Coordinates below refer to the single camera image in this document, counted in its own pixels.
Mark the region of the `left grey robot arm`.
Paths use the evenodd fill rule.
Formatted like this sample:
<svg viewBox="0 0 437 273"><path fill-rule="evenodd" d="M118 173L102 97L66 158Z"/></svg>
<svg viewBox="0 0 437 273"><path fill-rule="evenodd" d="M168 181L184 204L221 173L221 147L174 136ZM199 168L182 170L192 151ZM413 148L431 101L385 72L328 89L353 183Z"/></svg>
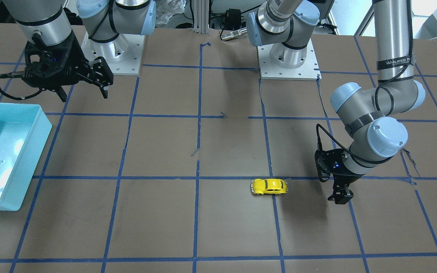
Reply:
<svg viewBox="0 0 437 273"><path fill-rule="evenodd" d="M393 114L411 111L425 99L423 85L414 80L412 5L409 0L372 2L377 39L377 87L340 85L330 104L353 142L325 151L318 140L314 154L319 181L333 178L328 200L347 204L349 189L371 169L389 161L408 141L405 126ZM262 50L271 45L269 63L297 72L311 58L308 43L320 21L319 9L307 0L267 0L247 16L250 43Z"/></svg>

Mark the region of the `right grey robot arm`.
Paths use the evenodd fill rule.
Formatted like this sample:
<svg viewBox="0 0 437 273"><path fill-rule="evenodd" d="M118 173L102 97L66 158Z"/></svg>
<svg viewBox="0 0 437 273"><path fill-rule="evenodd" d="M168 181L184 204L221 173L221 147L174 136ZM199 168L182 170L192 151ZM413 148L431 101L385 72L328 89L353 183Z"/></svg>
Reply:
<svg viewBox="0 0 437 273"><path fill-rule="evenodd" d="M1 95L12 100L29 100L43 91L67 100L64 85L85 81L108 98L114 74L108 62L130 56L125 35L149 36L156 26L154 0L78 0L80 19L92 42L94 60L88 60L59 0L3 1L27 38L24 71L0 74L1 79L19 78L38 91L12 96L0 87Z"/></svg>

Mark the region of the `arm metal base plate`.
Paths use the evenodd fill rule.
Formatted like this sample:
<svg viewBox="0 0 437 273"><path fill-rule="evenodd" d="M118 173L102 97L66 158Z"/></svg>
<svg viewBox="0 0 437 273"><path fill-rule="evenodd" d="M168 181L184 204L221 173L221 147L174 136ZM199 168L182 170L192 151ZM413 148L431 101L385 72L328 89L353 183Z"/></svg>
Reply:
<svg viewBox="0 0 437 273"><path fill-rule="evenodd" d="M261 79L304 80L322 79L312 40L307 47L293 50L282 43L257 47Z"/></svg>
<svg viewBox="0 0 437 273"><path fill-rule="evenodd" d="M97 43L90 40L86 33L81 48L90 61L99 56L104 57L114 75L139 76L146 38L120 34L114 41Z"/></svg>

